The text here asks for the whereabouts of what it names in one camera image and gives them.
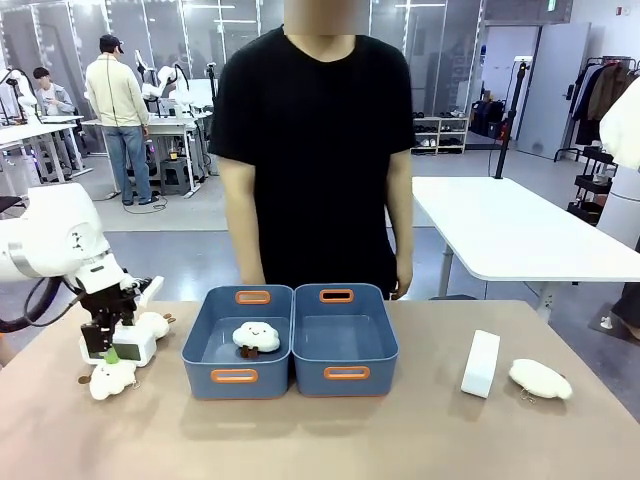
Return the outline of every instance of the green plush stem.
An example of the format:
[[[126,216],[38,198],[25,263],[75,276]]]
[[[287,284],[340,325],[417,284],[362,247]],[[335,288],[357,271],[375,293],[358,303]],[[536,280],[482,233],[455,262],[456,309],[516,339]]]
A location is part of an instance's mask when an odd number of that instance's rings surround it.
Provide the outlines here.
[[[114,363],[118,363],[120,361],[120,357],[116,353],[116,349],[111,347],[107,350],[107,353],[104,354],[104,361],[109,365],[113,365]]]

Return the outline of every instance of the bin handle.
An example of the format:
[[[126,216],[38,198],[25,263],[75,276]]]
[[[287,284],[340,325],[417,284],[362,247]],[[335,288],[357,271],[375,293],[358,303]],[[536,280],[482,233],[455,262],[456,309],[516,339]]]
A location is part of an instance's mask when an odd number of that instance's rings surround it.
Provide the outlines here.
[[[327,298],[327,295],[346,295],[346,297]],[[320,301],[322,303],[351,303],[354,294],[350,288],[325,289],[320,292]]]
[[[271,302],[271,294],[266,290],[240,290],[236,292],[239,305],[266,305]]]
[[[233,377],[223,377],[221,375],[236,374]],[[258,372],[253,368],[229,368],[218,369],[211,372],[211,380],[216,383],[256,383]]]
[[[361,373],[341,373],[341,372],[361,372]],[[366,380],[371,375],[369,367],[327,367],[324,369],[324,378],[327,380]]]

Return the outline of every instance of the shoe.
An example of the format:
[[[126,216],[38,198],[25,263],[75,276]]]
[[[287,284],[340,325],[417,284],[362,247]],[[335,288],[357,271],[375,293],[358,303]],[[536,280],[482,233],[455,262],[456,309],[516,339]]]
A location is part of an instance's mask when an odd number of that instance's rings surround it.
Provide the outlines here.
[[[144,206],[144,205],[151,205],[152,203],[156,203],[158,201],[158,197],[151,197],[150,200],[147,200],[145,202],[138,202],[138,205],[140,206]]]

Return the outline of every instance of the blue storage bin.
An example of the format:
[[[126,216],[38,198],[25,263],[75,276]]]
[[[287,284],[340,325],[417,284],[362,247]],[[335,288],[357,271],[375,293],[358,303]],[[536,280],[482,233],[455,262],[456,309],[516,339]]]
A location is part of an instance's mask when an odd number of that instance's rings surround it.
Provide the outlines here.
[[[257,399],[288,388],[293,290],[281,285],[211,290],[182,349],[191,392],[199,399]],[[244,322],[266,322],[278,331],[280,348],[242,358],[233,332]]]
[[[389,393],[398,341],[380,289],[365,284],[296,289],[293,355],[303,395]]]

